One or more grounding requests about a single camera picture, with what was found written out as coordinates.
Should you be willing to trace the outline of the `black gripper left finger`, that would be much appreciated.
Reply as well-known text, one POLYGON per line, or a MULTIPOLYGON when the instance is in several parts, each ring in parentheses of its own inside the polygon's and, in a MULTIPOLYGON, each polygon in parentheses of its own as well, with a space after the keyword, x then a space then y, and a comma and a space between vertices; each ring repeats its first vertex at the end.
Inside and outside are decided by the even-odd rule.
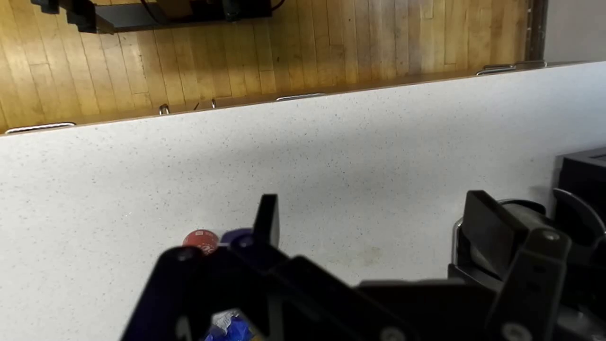
POLYGON ((279 194, 266 192, 260 200, 258 213, 254 219, 254 236, 277 246, 281 238, 281 221, 279 221, 279 194))

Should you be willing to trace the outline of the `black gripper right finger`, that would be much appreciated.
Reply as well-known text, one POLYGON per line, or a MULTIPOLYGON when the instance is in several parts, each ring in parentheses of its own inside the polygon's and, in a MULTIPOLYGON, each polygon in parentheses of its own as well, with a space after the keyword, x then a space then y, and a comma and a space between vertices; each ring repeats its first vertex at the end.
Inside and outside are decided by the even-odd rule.
POLYGON ((529 228, 483 189, 466 192, 455 232, 455 266, 472 281, 499 291, 529 228))

